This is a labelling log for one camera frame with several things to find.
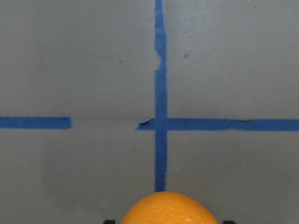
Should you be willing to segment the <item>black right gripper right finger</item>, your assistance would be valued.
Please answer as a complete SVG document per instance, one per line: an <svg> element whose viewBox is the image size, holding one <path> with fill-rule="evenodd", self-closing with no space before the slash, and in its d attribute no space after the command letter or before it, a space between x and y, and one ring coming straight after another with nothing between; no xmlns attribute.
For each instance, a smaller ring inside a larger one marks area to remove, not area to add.
<svg viewBox="0 0 299 224"><path fill-rule="evenodd" d="M223 224L232 224L232 220L225 220L222 222Z"/></svg>

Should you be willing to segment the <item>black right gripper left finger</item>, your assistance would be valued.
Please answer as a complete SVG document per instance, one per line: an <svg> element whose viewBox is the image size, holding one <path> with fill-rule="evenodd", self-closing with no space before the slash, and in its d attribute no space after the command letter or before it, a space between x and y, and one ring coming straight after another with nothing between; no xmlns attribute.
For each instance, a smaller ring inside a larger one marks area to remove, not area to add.
<svg viewBox="0 0 299 224"><path fill-rule="evenodd" d="M115 220L105 220L103 224L115 224Z"/></svg>

